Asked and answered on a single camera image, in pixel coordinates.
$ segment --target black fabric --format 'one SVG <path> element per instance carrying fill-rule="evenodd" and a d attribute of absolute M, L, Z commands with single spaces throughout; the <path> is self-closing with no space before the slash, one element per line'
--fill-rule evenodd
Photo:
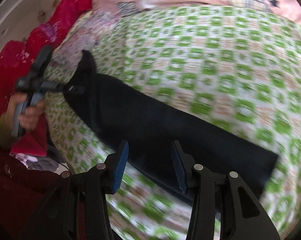
<path fill-rule="evenodd" d="M 29 170 L 51 171 L 55 172 L 58 169 L 59 163 L 49 156 L 36 156 L 37 162 L 27 161 Z"/>
<path fill-rule="evenodd" d="M 117 150 L 121 140 L 127 140 L 128 161 L 139 171 L 189 203 L 189 198 L 178 188 L 171 160 L 171 143 L 179 140 L 184 152 L 191 154 L 197 163 L 221 174 L 238 172 L 260 197 L 276 163 L 275 153 L 95 70 L 92 55 L 83 51 L 82 60 L 68 84 L 84 85 L 87 92 L 81 96 L 64 94 L 64 97 L 110 148 Z"/>

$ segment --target hand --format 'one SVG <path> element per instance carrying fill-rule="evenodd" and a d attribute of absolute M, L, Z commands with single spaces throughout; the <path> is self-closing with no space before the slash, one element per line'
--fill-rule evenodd
<path fill-rule="evenodd" d="M 27 95 L 22 93 L 16 93 L 11 96 L 7 111 L 4 116 L 5 124 L 10 130 L 12 130 L 16 106 L 19 103 L 25 102 L 26 99 Z M 25 128 L 26 131 L 34 130 L 37 126 L 39 116 L 43 113 L 44 108 L 45 102 L 43 99 L 39 101 L 36 106 L 27 107 L 25 113 L 18 116 L 20 125 Z"/>

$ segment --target bed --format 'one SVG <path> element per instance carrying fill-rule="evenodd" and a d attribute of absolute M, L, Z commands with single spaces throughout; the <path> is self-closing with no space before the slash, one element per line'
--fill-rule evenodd
<path fill-rule="evenodd" d="M 260 201 L 289 239 L 301 220 L 301 17 L 281 16 L 268 0 L 261 10 L 227 0 L 98 1 L 55 50 L 46 77 L 67 82 L 87 49 L 99 72 L 279 154 Z M 48 93 L 46 104 L 52 141 L 73 172 L 111 153 L 63 95 Z M 129 164 L 107 200 L 124 239 L 186 238 L 191 207 Z M 219 227 L 216 218 L 214 239 Z"/>

